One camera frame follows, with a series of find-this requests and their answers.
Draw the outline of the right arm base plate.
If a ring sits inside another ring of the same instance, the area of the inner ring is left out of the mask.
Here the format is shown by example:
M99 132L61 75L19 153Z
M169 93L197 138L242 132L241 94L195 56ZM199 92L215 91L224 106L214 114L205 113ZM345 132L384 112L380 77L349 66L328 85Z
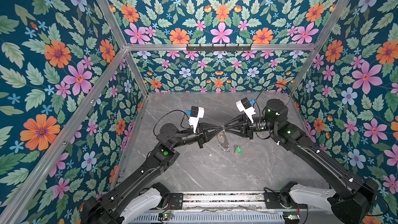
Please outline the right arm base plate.
M285 193L267 191L263 193L263 197L267 209L308 209L306 204L297 204Z

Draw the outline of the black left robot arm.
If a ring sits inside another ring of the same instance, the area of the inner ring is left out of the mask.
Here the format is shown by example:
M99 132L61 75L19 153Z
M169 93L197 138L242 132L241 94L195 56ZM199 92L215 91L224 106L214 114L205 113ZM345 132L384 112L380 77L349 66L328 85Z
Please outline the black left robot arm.
M127 179L99 199L87 200L81 213L82 224L120 224L123 210L145 186L164 173L179 157L176 147L197 143L200 148L216 136L222 127L200 123L197 128L179 130L174 124L162 126L158 143L144 163Z

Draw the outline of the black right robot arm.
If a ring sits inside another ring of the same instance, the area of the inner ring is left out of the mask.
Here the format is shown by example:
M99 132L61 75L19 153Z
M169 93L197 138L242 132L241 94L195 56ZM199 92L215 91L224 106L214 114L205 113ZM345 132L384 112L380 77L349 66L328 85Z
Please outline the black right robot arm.
M268 100L259 117L247 98L236 106L242 114L225 123L227 132L250 139L254 133L269 132L277 145L306 162L330 185L329 189L320 189L291 181L279 191L281 206L306 204L332 212L344 224L363 221L376 199L378 184L373 179L349 172L315 145L305 131L288 121L289 109L281 100Z

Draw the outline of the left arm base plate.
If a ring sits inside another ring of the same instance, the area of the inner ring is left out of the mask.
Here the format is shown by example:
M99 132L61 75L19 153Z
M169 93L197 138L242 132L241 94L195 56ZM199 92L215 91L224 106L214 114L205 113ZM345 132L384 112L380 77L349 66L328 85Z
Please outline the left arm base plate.
M157 206L151 207L150 210L180 210L182 209L184 194L180 192L170 193L166 197L161 197Z

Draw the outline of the silver keyring with red grip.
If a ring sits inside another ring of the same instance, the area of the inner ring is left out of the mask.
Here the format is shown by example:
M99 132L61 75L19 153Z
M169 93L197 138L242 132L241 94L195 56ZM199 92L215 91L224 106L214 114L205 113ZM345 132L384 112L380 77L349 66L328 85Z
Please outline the silver keyring with red grip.
M219 135L223 137L222 139L220 139L216 136L217 141L219 143L219 147L221 148L222 151L230 152L230 144L226 136L226 132L223 130L223 133Z

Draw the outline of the green key tag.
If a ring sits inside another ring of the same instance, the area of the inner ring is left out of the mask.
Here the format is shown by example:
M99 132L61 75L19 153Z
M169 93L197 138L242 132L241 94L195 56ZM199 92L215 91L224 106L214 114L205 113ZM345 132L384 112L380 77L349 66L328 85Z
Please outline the green key tag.
M238 145L234 145L233 152L234 153L242 153L241 147Z

